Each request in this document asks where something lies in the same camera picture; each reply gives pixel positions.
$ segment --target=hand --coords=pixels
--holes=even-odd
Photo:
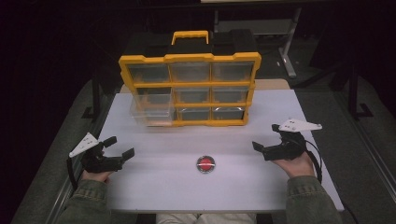
[[[96,180],[100,182],[105,182],[108,180],[108,177],[113,174],[113,172],[102,172],[99,174],[96,173],[88,173],[87,171],[82,172],[82,178],[81,179],[89,179],[89,180]]]
[[[299,175],[315,176],[313,163],[306,152],[292,161],[278,160],[273,163],[280,166],[290,178]]]

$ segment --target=forearm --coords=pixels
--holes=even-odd
[[[110,211],[106,207],[106,191],[107,186],[103,182],[82,180],[67,202],[58,223],[110,223]]]
[[[332,199],[314,176],[297,176],[288,181],[286,215],[289,224],[342,223]]]

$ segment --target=white table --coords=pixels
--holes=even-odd
[[[272,124],[305,120],[294,91],[255,91],[246,126],[144,127],[129,115],[132,95],[119,93],[108,113],[100,140],[117,136],[108,157],[134,147],[135,156],[110,177],[108,204],[136,213],[241,213],[284,210],[288,177],[265,161],[252,141],[280,144]],[[302,132],[315,144],[311,132]],[[309,150],[316,151],[307,144]],[[216,168],[202,174],[198,158],[213,157]],[[338,210],[344,210],[323,164],[322,186]]]

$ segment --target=red button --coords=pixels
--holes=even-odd
[[[215,166],[215,160],[210,156],[203,156],[197,161],[197,169],[204,174],[212,172]]]

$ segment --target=plastic drawer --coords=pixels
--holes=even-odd
[[[146,105],[169,105],[172,101],[171,88],[138,88],[137,97],[140,104]]]
[[[212,63],[214,81],[249,81],[254,62]]]
[[[175,119],[175,109],[172,106],[142,107],[134,98],[130,114],[136,123],[146,126],[171,126]]]
[[[213,119],[243,119],[244,107],[213,107]]]
[[[209,88],[173,88],[177,103],[209,103]]]
[[[214,103],[245,103],[248,87],[213,87],[212,101]]]
[[[208,120],[210,116],[209,107],[187,107],[177,109],[180,120]]]
[[[174,82],[204,82],[210,77],[210,63],[170,63],[171,77]]]
[[[166,63],[128,64],[134,83],[168,82],[169,70]]]

